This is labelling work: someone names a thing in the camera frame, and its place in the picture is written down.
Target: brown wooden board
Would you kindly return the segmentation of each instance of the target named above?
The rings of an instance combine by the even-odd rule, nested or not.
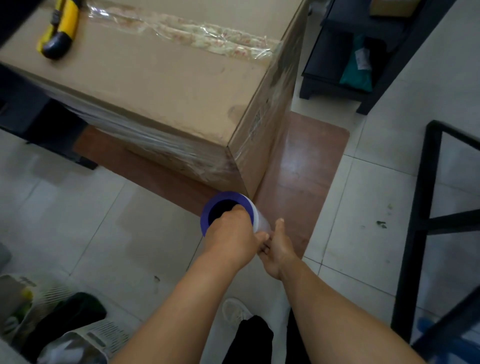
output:
[[[254,202],[273,226],[285,219],[295,251],[303,256],[348,141],[348,131],[289,112],[287,130],[255,195]],[[147,190],[200,215],[218,191],[127,149],[92,126],[74,151]]]

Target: tile floor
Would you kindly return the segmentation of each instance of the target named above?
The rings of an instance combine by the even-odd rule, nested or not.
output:
[[[425,125],[439,119],[480,136],[480,39],[463,36],[478,32],[479,12],[477,1],[458,0],[366,117],[355,114],[357,102],[299,99],[301,71],[320,31],[320,15],[309,18],[292,109],[347,128],[350,140],[304,260],[385,323]],[[433,216],[480,207],[479,164],[471,148],[444,140]],[[479,238],[476,232],[429,238],[418,317],[437,319],[478,284]],[[53,271],[95,294],[110,316],[132,329],[163,302],[202,249],[198,217],[108,170],[85,170],[4,132],[0,241],[13,253],[5,271]],[[288,318],[281,284],[255,258],[226,296],[265,318],[275,333],[273,363],[281,363]],[[217,315],[202,362],[221,362],[234,335]],[[480,328],[468,337],[478,340]]]

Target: sneaker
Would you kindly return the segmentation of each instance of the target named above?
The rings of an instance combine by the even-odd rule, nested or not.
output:
[[[227,298],[222,304],[222,313],[223,318],[236,329],[242,320],[253,317],[247,306],[237,298]]]

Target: cardboard box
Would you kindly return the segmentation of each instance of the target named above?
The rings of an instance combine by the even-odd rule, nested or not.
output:
[[[121,1],[87,1],[87,11],[103,10],[82,14],[57,62],[35,48],[52,13],[40,7],[0,49],[0,62],[135,153],[253,196],[284,128],[308,3]],[[219,36],[199,38],[205,29]]]
[[[370,15],[411,17],[421,0],[372,0]]]

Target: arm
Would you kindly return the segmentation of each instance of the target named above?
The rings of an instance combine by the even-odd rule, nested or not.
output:
[[[198,363],[225,291],[267,239],[267,233],[253,234],[239,205],[215,220],[204,253],[113,364]]]
[[[294,253],[283,219],[260,258],[280,279],[307,354],[315,363],[425,363],[396,333],[337,293]]]

